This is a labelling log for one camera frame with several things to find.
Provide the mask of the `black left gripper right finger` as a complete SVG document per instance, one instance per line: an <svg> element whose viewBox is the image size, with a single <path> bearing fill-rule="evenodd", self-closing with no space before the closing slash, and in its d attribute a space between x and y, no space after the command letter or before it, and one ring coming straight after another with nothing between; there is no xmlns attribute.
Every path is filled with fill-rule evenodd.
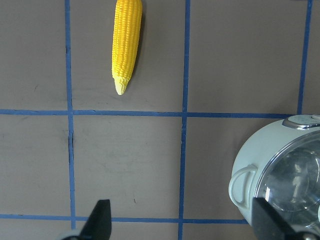
<svg viewBox="0 0 320 240"><path fill-rule="evenodd" d="M299 240L300 234L261 197L252 200L251 227L258 240Z"/></svg>

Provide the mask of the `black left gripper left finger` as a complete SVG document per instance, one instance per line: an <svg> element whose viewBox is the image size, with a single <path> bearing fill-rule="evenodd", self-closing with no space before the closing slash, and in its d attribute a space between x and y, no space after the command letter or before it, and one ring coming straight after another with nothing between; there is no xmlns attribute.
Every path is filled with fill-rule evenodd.
<svg viewBox="0 0 320 240"><path fill-rule="evenodd" d="M109 240L111 237L111 203L99 200L79 234L80 240Z"/></svg>

